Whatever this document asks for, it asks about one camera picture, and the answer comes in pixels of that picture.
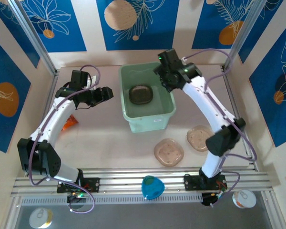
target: white can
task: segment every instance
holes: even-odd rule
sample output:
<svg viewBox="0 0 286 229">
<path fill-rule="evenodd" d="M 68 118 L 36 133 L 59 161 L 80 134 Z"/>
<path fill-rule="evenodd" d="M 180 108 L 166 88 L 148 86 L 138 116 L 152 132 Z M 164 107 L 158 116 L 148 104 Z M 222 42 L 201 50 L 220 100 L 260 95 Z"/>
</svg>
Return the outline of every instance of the white can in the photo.
<svg viewBox="0 0 286 229">
<path fill-rule="evenodd" d="M 256 205 L 256 196 L 253 192 L 246 189 L 235 192 L 232 200 L 239 208 L 253 208 Z"/>
<path fill-rule="evenodd" d="M 30 216 L 30 226 L 36 229 L 48 228 L 53 219 L 53 212 L 50 209 L 35 209 Z"/>
</svg>

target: black mount bracket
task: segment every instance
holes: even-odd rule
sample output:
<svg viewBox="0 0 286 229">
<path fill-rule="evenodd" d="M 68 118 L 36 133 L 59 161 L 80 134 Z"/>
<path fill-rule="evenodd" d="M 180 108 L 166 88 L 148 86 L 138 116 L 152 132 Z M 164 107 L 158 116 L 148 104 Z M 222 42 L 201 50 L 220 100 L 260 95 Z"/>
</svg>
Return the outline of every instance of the black mount bracket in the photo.
<svg viewBox="0 0 286 229">
<path fill-rule="evenodd" d="M 243 118 L 240 118 L 235 119 L 234 124 L 241 131 L 243 131 L 246 122 Z M 216 132 L 215 135 L 208 138 L 205 144 L 213 155 L 222 157 L 226 151 L 234 148 L 240 137 L 240 134 L 232 125 L 222 126 L 222 130 Z"/>
<path fill-rule="evenodd" d="M 55 97 L 67 97 L 70 94 L 82 90 L 87 86 L 87 78 L 89 73 L 73 70 L 71 81 L 61 87 L 55 94 Z M 109 87 L 97 88 L 93 91 L 88 90 L 77 94 L 70 98 L 75 103 L 76 108 L 80 103 L 85 103 L 90 107 L 94 107 L 102 102 L 113 98 L 112 89 Z"/>
<path fill-rule="evenodd" d="M 100 179 L 98 177 L 83 178 L 83 184 L 81 183 L 81 186 L 89 192 L 99 192 Z M 77 196 L 77 194 L 82 192 L 81 189 L 74 186 L 63 183 L 57 185 L 57 193 L 71 193 L 72 196 Z"/>
<path fill-rule="evenodd" d="M 166 50 L 158 55 L 160 65 L 154 69 L 154 73 L 160 76 L 162 86 L 171 92 L 175 88 L 183 89 L 191 79 L 201 76 L 202 73 L 195 64 L 183 65 L 175 49 Z"/>
<path fill-rule="evenodd" d="M 22 170 L 29 172 L 29 157 L 34 142 L 21 138 L 17 144 Z M 61 168 L 61 159 L 46 141 L 40 142 L 35 147 L 32 161 L 32 173 L 46 177 L 55 177 Z"/>
<path fill-rule="evenodd" d="M 192 176 L 185 174 L 184 187 L 186 191 L 223 191 L 227 189 L 225 176 L 220 173 L 215 177 L 208 178 L 203 171 L 199 170 L 199 175 Z"/>
<path fill-rule="evenodd" d="M 208 178 L 201 169 L 197 176 L 185 174 L 184 187 L 186 191 L 210 191 L 202 193 L 202 204 L 205 206 L 215 203 L 219 198 L 217 194 L 221 191 L 224 192 L 228 188 L 224 175 L 219 173 L 215 177 Z"/>
</svg>

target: metal vent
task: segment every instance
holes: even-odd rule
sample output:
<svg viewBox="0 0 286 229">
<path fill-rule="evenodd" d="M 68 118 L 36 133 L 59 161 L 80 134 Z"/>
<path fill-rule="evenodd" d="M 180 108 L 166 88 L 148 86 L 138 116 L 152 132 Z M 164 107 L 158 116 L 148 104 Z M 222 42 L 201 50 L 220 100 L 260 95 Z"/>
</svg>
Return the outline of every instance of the metal vent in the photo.
<svg viewBox="0 0 286 229">
<path fill-rule="evenodd" d="M 197 193 L 162 194 L 157 199 L 146 200 L 142 195 L 94 195 L 96 204 L 150 204 L 150 203 L 194 203 L 202 202 L 202 195 Z M 22 206 L 65 205 L 66 196 L 59 197 L 25 197 Z"/>
</svg>

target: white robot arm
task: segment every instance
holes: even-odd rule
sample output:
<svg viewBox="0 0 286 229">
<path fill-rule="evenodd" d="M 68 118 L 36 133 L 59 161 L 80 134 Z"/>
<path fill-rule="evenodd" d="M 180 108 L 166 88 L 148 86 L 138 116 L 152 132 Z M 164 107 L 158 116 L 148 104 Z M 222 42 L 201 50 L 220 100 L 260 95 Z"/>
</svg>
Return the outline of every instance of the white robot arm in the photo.
<svg viewBox="0 0 286 229">
<path fill-rule="evenodd" d="M 50 111 L 37 130 L 28 139 L 20 139 L 17 147 L 23 171 L 29 173 L 30 154 L 34 150 L 31 162 L 33 174 L 52 177 L 62 182 L 75 183 L 82 187 L 92 182 L 89 179 L 84 179 L 80 169 L 61 162 L 54 150 L 60 131 L 79 104 L 85 103 L 94 107 L 113 98 L 112 90 L 109 87 L 95 90 L 91 88 L 91 90 L 87 89 L 77 93 L 86 88 L 88 75 L 87 72 L 74 70 L 71 81 L 57 91 Z M 69 192 L 69 188 L 71 187 L 65 188 L 65 191 L 62 192 Z"/>
<path fill-rule="evenodd" d="M 214 133 L 222 130 L 222 126 L 229 126 L 230 124 L 222 117 L 218 109 L 211 103 L 210 99 L 204 93 L 205 79 L 204 77 L 195 77 L 190 83 L 186 83 L 183 87 L 183 91 L 197 104 L 201 112 L 208 120 L 211 129 Z M 226 116 L 234 120 L 235 117 L 228 112 L 225 107 L 219 102 L 213 92 L 208 88 L 208 93 L 213 99 L 220 105 L 222 110 L 225 111 Z M 202 171 L 208 178 L 212 178 L 220 171 L 220 165 L 223 160 L 223 156 L 219 157 L 212 154 L 210 151 L 207 154 L 206 161 L 202 166 Z"/>
<path fill-rule="evenodd" d="M 197 104 L 215 133 L 206 140 L 209 152 L 204 165 L 199 170 L 199 175 L 184 176 L 185 189 L 217 190 L 217 184 L 225 181 L 225 177 L 221 175 L 224 154 L 234 148 L 240 139 L 240 134 L 229 121 L 241 131 L 245 127 L 245 121 L 242 118 L 235 119 L 224 108 L 206 86 L 206 81 L 195 64 L 186 64 L 180 60 L 174 49 L 166 50 L 158 57 L 161 64 L 154 69 L 154 72 L 160 76 L 162 86 L 168 92 L 176 88 L 183 90 Z"/>
</svg>

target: green plastic bin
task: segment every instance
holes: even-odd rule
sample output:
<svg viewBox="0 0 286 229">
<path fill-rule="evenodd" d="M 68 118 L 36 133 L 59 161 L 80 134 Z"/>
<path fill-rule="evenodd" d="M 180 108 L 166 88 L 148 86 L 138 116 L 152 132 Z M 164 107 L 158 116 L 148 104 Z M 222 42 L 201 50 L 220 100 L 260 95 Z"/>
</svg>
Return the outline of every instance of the green plastic bin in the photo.
<svg viewBox="0 0 286 229">
<path fill-rule="evenodd" d="M 126 64 L 120 67 L 121 102 L 124 118 L 133 133 L 161 130 L 167 127 L 176 112 L 173 93 L 161 85 L 160 78 L 153 70 L 159 62 Z M 153 100 L 148 104 L 136 105 L 130 102 L 129 90 L 145 84 L 153 89 Z"/>
</svg>

